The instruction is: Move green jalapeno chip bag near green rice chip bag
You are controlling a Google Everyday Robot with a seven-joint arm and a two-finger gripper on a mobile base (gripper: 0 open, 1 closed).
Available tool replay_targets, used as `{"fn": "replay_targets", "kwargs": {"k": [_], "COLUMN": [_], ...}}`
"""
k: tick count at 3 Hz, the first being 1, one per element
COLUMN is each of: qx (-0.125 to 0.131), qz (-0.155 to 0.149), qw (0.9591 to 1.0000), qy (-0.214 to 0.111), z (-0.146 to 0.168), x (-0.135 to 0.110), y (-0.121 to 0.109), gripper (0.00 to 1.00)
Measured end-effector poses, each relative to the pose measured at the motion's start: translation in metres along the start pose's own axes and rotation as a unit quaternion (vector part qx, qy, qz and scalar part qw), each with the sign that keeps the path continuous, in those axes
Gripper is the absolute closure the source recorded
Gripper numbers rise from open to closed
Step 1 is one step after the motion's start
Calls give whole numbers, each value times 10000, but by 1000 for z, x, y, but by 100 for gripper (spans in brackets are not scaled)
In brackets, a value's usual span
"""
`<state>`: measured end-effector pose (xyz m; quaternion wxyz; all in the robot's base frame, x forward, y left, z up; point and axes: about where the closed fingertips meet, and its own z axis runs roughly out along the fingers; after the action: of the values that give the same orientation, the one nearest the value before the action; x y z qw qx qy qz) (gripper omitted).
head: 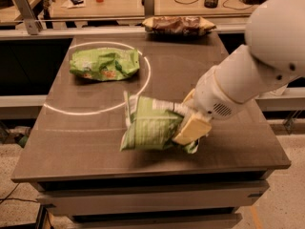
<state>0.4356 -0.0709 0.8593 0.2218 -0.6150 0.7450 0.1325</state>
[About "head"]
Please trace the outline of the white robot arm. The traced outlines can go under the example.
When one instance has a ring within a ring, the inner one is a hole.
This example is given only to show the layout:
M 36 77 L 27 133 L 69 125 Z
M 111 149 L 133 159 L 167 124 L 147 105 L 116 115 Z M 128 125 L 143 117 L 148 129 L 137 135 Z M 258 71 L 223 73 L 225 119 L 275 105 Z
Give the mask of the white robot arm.
M 305 0 L 268 0 L 245 27 L 245 43 L 200 77 L 185 98 L 188 108 L 173 141 L 206 135 L 212 119 L 228 119 L 244 105 L 305 74 Z

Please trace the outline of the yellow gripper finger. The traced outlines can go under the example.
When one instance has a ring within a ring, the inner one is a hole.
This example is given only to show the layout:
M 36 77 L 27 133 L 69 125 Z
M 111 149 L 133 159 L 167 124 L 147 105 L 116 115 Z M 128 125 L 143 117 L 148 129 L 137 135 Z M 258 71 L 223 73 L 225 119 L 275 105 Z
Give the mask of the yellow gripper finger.
M 184 106 L 187 106 L 189 108 L 194 108 L 194 104 L 193 104 L 193 95 L 194 95 L 194 90 L 191 90 L 187 96 L 184 98 L 182 104 Z
M 202 113 L 189 114 L 173 135 L 172 141 L 187 145 L 206 135 L 212 129 L 211 119 Z

